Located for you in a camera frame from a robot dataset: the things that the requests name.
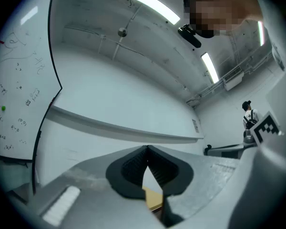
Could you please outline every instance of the black cap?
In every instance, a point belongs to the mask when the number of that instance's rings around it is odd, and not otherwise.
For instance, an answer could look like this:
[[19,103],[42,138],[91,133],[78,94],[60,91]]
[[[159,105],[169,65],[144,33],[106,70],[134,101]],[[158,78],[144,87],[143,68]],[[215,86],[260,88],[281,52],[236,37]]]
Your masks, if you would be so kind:
[[247,111],[248,110],[248,105],[250,105],[251,104],[251,101],[245,101],[244,103],[243,103],[243,105],[242,105],[242,108],[243,108],[243,110],[245,110],[245,111]]

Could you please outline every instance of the white wall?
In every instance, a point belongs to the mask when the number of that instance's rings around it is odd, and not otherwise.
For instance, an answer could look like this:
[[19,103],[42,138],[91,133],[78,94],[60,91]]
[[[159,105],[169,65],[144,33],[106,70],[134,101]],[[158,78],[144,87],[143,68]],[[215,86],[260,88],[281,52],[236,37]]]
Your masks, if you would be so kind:
[[242,103],[250,100],[251,107],[262,115],[268,111],[274,114],[266,94],[281,75],[283,72],[271,58],[251,75],[245,75],[243,81],[229,92],[222,90],[202,102],[195,111],[200,119],[205,143],[212,147],[242,143],[242,118],[245,114]]
[[[197,115],[157,84],[80,48],[63,45],[53,57],[63,89],[41,129],[36,167],[42,186],[81,161],[135,146],[203,154],[204,140],[194,138],[203,137],[195,135]],[[161,192],[150,171],[144,185]]]
[[53,57],[63,87],[54,106],[132,130],[203,137],[195,131],[192,108],[132,68],[66,44]]

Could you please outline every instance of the gray surface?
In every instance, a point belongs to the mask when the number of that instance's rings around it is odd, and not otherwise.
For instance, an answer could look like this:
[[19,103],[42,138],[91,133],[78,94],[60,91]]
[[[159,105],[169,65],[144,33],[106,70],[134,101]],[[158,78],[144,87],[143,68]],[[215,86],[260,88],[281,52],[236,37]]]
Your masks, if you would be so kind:
[[[137,148],[74,166],[43,188],[28,204],[29,208],[41,216],[67,186],[73,185],[81,189],[81,194],[61,228],[164,228],[149,211],[145,201],[123,198],[105,178],[106,169],[112,161]],[[239,161],[197,156],[160,146],[156,148],[184,160],[194,170],[194,178],[186,191],[168,198],[172,212],[186,219],[174,228],[193,228],[194,225],[201,228],[202,224],[203,228],[226,228],[249,177],[255,149],[246,150]]]

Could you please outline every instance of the concrete ceiling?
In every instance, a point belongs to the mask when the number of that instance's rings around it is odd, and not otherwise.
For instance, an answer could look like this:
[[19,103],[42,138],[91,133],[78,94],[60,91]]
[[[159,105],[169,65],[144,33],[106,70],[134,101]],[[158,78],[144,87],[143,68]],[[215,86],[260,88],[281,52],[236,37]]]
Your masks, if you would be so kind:
[[[162,15],[143,5],[130,22],[128,35],[114,60],[153,79],[184,101],[212,84],[201,60],[203,53],[209,53],[222,77],[259,47],[257,23],[245,21],[233,33],[211,39],[197,36],[202,47],[193,51],[194,47],[177,33],[189,21],[184,16],[183,0],[159,1],[172,9],[180,21],[176,25],[166,23]],[[51,40],[112,58],[120,39],[117,31],[126,27],[140,5],[135,0],[53,0],[56,12],[52,23],[57,33]]]

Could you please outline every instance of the person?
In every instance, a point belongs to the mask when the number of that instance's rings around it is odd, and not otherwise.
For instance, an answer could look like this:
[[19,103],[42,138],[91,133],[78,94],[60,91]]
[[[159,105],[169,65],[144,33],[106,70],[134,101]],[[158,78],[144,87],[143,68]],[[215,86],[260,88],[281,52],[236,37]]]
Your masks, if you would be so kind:
[[256,124],[260,119],[262,119],[262,116],[260,115],[260,113],[254,109],[252,110],[251,106],[251,101],[245,101],[242,105],[243,110],[245,111],[245,115],[243,117],[243,124],[244,124],[244,128],[246,129],[250,129],[248,128],[248,122],[252,122],[252,126],[253,124]]
[[190,25],[196,31],[231,31],[244,20],[264,23],[272,53],[282,70],[286,68],[286,21],[284,11],[270,0],[184,0]]

